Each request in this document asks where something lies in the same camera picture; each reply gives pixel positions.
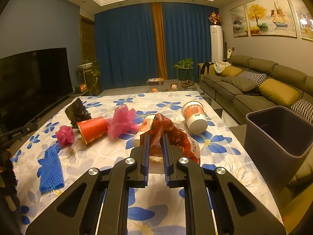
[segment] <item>floral tablecloth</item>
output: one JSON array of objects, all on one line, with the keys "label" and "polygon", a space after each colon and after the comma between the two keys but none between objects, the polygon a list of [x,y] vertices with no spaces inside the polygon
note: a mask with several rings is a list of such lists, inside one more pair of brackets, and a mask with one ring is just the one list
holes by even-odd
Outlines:
[{"label": "floral tablecloth", "polygon": [[[259,171],[243,149],[239,141],[196,91],[177,91],[145,93],[122,96],[80,97],[93,118],[104,116],[112,118],[114,110],[126,104],[137,112],[136,123],[142,123],[144,116],[160,112],[176,124],[183,124],[182,106],[191,100],[197,100],[204,106],[208,121],[207,130],[192,135],[201,149],[201,166],[214,169],[226,168],[258,200],[260,200],[282,222],[275,201]],[[41,127],[12,158],[18,185],[18,197],[21,202],[21,230],[26,228],[49,204],[62,194],[76,179],[89,168],[100,170],[112,167],[118,161],[129,157],[132,149],[133,134],[122,134],[111,141],[103,136],[91,143],[84,144],[77,130],[72,147],[63,148],[59,158],[63,168],[65,187],[41,195],[40,161],[44,151],[56,143],[55,132],[61,125],[70,126],[63,108]],[[170,189],[162,174],[150,174],[145,189],[130,189],[128,208],[128,234],[186,234],[184,193],[181,188]]]}]

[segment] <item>white paper cup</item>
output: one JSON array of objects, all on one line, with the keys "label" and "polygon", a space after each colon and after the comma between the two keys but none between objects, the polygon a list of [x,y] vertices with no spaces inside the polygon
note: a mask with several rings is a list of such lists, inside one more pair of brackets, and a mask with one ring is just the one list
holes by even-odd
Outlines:
[{"label": "white paper cup", "polygon": [[137,132],[137,134],[134,137],[133,147],[139,147],[140,146],[140,135],[142,135],[143,133],[150,130],[151,125],[152,125],[153,120],[154,120],[154,117],[155,117],[155,114],[147,115],[145,117],[145,119],[143,120],[143,122],[139,128],[139,131]]},{"label": "white paper cup", "polygon": [[198,101],[189,101],[182,107],[182,115],[190,133],[199,134],[208,127],[203,105]]}]

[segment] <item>black and white patterned pillow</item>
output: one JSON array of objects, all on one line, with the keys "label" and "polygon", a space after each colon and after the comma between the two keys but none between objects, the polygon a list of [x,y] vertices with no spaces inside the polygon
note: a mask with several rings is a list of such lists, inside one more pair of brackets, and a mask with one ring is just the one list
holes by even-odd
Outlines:
[{"label": "black and white patterned pillow", "polygon": [[259,91],[259,86],[266,80],[265,73],[255,73],[252,71],[242,71],[238,76],[258,83],[258,87],[254,89],[257,92]]},{"label": "black and white patterned pillow", "polygon": [[305,99],[296,101],[290,108],[294,113],[305,118],[307,121],[312,123],[313,121],[313,104]]}]

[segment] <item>flower arrangement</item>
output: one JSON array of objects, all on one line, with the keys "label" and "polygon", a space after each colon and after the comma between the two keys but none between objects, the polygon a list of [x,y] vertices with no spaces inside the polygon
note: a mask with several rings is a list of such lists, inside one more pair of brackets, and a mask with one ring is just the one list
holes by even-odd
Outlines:
[{"label": "flower arrangement", "polygon": [[216,25],[217,23],[221,22],[221,14],[219,13],[215,13],[214,11],[210,14],[210,16],[208,17],[208,19],[210,20],[211,23],[213,23],[214,25]]}]

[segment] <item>framed picture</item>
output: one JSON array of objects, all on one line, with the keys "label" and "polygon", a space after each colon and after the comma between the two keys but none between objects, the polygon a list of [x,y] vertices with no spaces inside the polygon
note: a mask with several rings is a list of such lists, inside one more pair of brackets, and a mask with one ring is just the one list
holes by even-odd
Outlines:
[{"label": "framed picture", "polygon": [[313,17],[302,0],[292,0],[292,4],[297,14],[301,38],[313,41]]},{"label": "framed picture", "polygon": [[252,36],[297,37],[288,0],[255,0],[247,10]]},{"label": "framed picture", "polygon": [[245,8],[243,5],[230,10],[234,37],[248,36]]}]

